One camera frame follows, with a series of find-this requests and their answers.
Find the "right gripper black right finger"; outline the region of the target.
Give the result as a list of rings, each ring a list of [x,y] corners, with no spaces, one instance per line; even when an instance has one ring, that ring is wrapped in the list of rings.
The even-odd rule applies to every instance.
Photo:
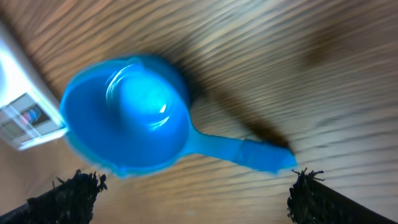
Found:
[[[289,189],[288,217],[296,224],[395,224],[348,197],[322,184],[316,177],[323,171],[297,174],[297,181]]]

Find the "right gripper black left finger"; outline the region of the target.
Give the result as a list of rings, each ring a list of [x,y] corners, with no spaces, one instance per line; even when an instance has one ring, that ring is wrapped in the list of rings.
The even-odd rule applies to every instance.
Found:
[[[78,169],[71,179],[57,180],[59,186],[1,215],[1,224],[89,224],[97,195],[107,189],[106,176]]]

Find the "white digital kitchen scale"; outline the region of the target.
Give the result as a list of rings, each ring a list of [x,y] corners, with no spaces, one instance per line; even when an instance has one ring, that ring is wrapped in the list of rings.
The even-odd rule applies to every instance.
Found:
[[[58,107],[59,101],[1,22],[1,138],[23,151],[63,137],[68,129]]]

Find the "blue plastic measuring scoop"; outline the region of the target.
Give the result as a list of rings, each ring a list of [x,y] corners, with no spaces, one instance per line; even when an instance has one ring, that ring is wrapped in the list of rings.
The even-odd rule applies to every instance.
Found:
[[[199,132],[185,80],[156,55],[115,58],[79,71],[60,113],[76,152],[118,177],[153,174],[191,154],[273,174],[297,165],[286,147]]]

